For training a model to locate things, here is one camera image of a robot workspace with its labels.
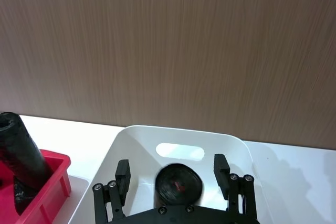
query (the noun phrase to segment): white table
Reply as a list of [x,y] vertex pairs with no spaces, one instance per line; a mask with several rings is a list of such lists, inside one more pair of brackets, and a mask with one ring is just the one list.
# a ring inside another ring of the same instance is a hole
[[[39,148],[71,158],[68,174],[72,194],[54,222],[67,223],[123,127],[31,116],[22,119]],[[257,167],[274,223],[336,223],[336,151],[245,143]]]

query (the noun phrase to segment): white plastic bin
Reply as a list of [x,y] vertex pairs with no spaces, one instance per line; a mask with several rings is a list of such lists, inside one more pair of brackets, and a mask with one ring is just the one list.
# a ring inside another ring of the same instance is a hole
[[[162,143],[176,145],[163,146],[160,145]],[[156,150],[169,157],[160,156]],[[217,153],[226,156],[232,173],[254,176],[258,221],[261,224],[272,224],[257,170],[243,141],[225,134],[153,126],[130,126],[117,135],[70,223],[94,224],[92,186],[113,180],[121,159],[129,159],[131,170],[130,188],[123,207],[126,216],[154,208],[155,177],[162,167],[171,163],[187,165],[201,177],[204,191],[200,206],[225,210],[227,202],[223,199],[213,172],[214,155]]]

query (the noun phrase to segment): black tape roll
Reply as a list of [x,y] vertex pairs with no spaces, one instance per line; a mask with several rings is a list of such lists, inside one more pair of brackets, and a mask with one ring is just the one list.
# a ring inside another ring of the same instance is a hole
[[201,178],[183,164],[171,164],[161,169],[155,180],[155,206],[188,205],[202,195]]
[[14,173],[14,201],[21,214],[52,175],[19,115],[0,114],[0,161]]

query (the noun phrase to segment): red plastic bin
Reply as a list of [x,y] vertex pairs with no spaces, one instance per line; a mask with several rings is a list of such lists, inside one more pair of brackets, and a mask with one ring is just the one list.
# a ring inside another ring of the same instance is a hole
[[42,187],[26,210],[19,216],[14,207],[13,173],[0,162],[0,222],[5,224],[51,224],[70,196],[71,186],[67,173],[70,158],[67,155],[41,150],[53,175]]

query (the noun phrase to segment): wooden wall panel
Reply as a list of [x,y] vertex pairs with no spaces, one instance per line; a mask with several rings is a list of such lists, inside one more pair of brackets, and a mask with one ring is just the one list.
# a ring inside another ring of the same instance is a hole
[[0,111],[336,148],[336,0],[0,0]]

